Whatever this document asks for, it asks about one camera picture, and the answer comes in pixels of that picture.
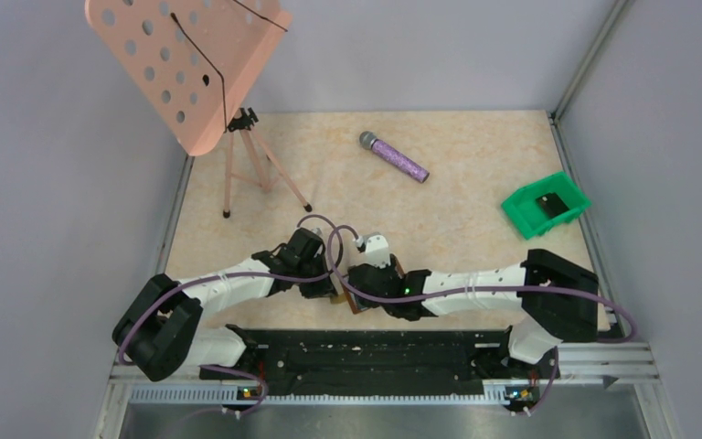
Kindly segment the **brown leather card holder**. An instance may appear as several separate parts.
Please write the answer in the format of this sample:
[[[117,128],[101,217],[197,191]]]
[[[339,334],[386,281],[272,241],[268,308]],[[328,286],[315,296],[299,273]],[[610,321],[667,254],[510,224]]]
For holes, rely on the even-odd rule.
[[[404,272],[398,258],[391,253],[388,266],[378,268],[369,263],[352,265],[347,268],[343,279],[363,293],[362,295],[352,293],[347,286],[341,286],[352,308],[352,313],[359,314],[368,309],[383,306],[381,302],[371,300],[369,297],[380,299],[398,296],[400,288],[403,286]]]

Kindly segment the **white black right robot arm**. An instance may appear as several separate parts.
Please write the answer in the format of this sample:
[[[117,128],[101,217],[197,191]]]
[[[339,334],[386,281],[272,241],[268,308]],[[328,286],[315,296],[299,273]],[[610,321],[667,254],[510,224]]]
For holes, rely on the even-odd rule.
[[[470,273],[401,273],[394,262],[363,263],[349,268],[346,281],[362,305],[409,321],[464,311],[524,312],[506,330],[499,352],[502,370],[512,377],[525,376],[563,342],[598,338],[597,275],[544,249],[505,268]]]

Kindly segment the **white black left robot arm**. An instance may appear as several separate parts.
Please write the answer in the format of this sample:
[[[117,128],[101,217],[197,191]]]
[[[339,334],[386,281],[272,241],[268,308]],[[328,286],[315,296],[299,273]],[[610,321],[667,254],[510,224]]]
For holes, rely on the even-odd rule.
[[[272,251],[196,278],[150,278],[112,331],[118,362],[151,381],[183,366],[221,366],[235,378],[256,367],[256,342],[241,329],[208,328],[214,315],[244,302],[299,287],[307,298],[332,297],[324,239],[319,230],[296,229]]]

